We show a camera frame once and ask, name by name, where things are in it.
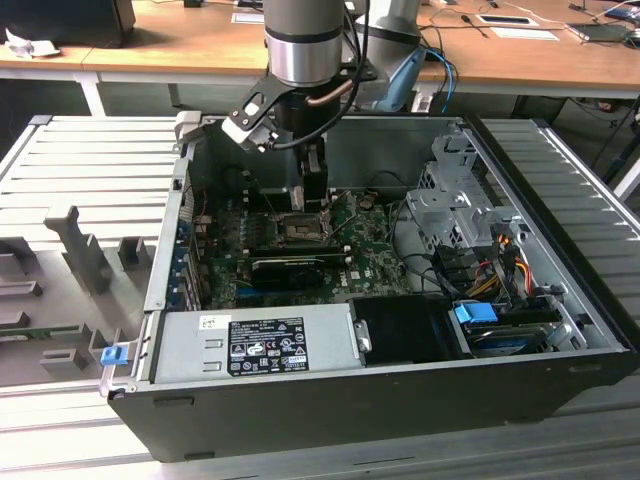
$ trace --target copper pipe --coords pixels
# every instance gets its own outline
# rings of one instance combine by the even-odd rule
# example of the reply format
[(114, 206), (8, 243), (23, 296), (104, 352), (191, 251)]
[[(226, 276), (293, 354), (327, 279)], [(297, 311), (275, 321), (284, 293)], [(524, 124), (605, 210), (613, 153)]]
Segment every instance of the copper pipe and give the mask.
[(323, 95), (320, 98), (307, 97), (307, 105), (309, 105), (310, 107), (321, 107), (322, 105), (326, 105), (327, 103), (329, 103), (331, 100), (341, 97), (352, 88), (353, 80), (347, 80), (335, 90), (327, 93), (326, 95)]

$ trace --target robotic arm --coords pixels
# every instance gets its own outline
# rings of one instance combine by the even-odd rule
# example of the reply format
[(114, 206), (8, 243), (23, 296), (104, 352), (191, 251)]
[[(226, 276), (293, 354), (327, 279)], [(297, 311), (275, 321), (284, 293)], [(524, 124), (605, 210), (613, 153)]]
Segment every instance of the robotic arm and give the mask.
[[(318, 211), (326, 204), (322, 135), (348, 112), (361, 85), (388, 79), (386, 98), (374, 108), (398, 110), (424, 60), (416, 25), (420, 0), (365, 3), (365, 14), (354, 24), (343, 0), (265, 0), (268, 73), (222, 126), (245, 150), (295, 151), (301, 185), (294, 204), (300, 210)], [(345, 24), (355, 30), (352, 36)], [(343, 37), (354, 50), (346, 62)], [(292, 134), (291, 141), (281, 140), (282, 130)]]

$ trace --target floor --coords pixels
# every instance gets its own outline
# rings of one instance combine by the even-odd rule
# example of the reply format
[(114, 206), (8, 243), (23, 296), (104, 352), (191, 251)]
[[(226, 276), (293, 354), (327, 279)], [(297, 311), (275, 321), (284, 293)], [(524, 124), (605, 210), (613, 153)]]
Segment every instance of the floor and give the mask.
[[(178, 111), (170, 105), (166, 85), (112, 83), (100, 85), (100, 91), (108, 115), (173, 115)], [(227, 113), (245, 91), (246, 87), (180, 86), (185, 108), (207, 113)], [(0, 92), (0, 158), (35, 114), (89, 114), (79, 85), (71, 82), (0, 80)], [(515, 97), (508, 95), (457, 93), (447, 113), (475, 112), (485, 118), (507, 118), (514, 102)], [(433, 111), (439, 111), (438, 104)], [(613, 114), (585, 111), (567, 102), (553, 127), (578, 156), (591, 162), (614, 128), (612, 120), (620, 119), (625, 113), (625, 108)], [(631, 137), (631, 129), (623, 126), (598, 162), (595, 169), (598, 174), (602, 175)], [(637, 193), (629, 201), (636, 211), (640, 210)]]

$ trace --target wooden desk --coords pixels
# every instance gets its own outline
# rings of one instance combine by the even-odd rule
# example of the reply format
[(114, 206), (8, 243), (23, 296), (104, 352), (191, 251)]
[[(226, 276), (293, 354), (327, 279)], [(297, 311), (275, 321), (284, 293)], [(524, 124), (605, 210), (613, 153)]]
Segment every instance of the wooden desk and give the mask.
[(264, 74), (264, 27), (231, 23), (233, 5), (184, 8), (182, 2), (134, 1), (136, 26), (127, 48), (94, 49), (85, 70), (193, 74)]
[(91, 51), (91, 47), (62, 47), (55, 57), (35, 57), (31, 60), (18, 58), (9, 49), (0, 47), (0, 69), (35, 70), (82, 70), (82, 61)]
[[(64, 48), (63, 55), (32, 61), (13, 58), (0, 49), (0, 77), (72, 80), (81, 84), (94, 115), (104, 115), (98, 91), (100, 82), (146, 82), (175, 84), (252, 85), (264, 74), (267, 52), (262, 25), (232, 24), (235, 8), (207, 4), (185, 9), (182, 2), (154, 3), (134, 0), (136, 27), (123, 49)], [(483, 29), (489, 39), (464, 27), (460, 13), (479, 10), (494, 15), (531, 15), (497, 0), (499, 9), (484, 0), (459, 0), (455, 8), (434, 0), (422, 8), (421, 25), (441, 28), (447, 57), (459, 71), (458, 92), (503, 93), (607, 98), (635, 98), (640, 90), (640, 52), (622, 45), (580, 44), (567, 30), (553, 31), (559, 41), (501, 39)], [(556, 21), (588, 22), (589, 16), (569, 10), (567, 0), (510, 0), (536, 14)], [(592, 13), (613, 2), (589, 0)], [(540, 21), (540, 28), (563, 28), (563, 24)], [(424, 31), (438, 45), (433, 28)], [(425, 65), (418, 91), (428, 96), (443, 79), (438, 63)]]
[[(482, 12), (492, 15), (527, 16), (539, 23), (539, 28), (553, 30), (551, 33), (558, 37), (559, 41), (499, 38), (490, 29), (483, 29), (482, 31), (489, 36), (486, 39), (473, 28), (442, 28), (439, 31), (444, 49), (447, 58), (459, 70), (461, 87), (465, 84), (485, 85), (496, 88), (496, 93), (504, 91), (504, 86), (516, 89), (553, 87), (619, 90), (630, 92), (631, 97), (637, 96), (640, 90), (640, 52), (619, 44), (581, 44), (581, 40), (569, 30), (554, 30), (562, 29), (564, 25), (541, 21), (503, 1), (497, 1), (500, 8), (494, 9), (483, 1), (461, 0), (453, 10), (477, 13), (476, 5), (480, 5)], [(567, 0), (509, 0), (509, 3), (529, 9), (550, 20), (573, 23), (590, 21), (585, 13), (567, 8)], [(587, 8), (593, 14), (601, 13), (604, 7), (613, 5), (615, 3), (593, 0), (587, 2)], [(441, 9), (441, 6), (423, 7), (418, 19), (419, 24), (436, 27), (465, 26), (460, 13), (453, 10), (439, 13), (430, 21), (430, 17)], [(469, 17), (475, 25), (483, 25), (474, 16)], [(601, 18), (603, 22), (611, 21)], [(435, 29), (426, 29), (424, 35), (432, 46), (438, 46)], [(420, 78), (425, 81), (433, 80), (434, 74), (435, 79), (440, 80), (442, 68), (427, 66)]]

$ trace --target power supply label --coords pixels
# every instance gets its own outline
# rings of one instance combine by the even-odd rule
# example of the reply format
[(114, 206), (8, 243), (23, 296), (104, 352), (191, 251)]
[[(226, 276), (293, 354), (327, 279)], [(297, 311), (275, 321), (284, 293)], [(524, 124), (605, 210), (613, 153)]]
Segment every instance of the power supply label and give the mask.
[(234, 377), (309, 370), (302, 317), (229, 322), (228, 345)]

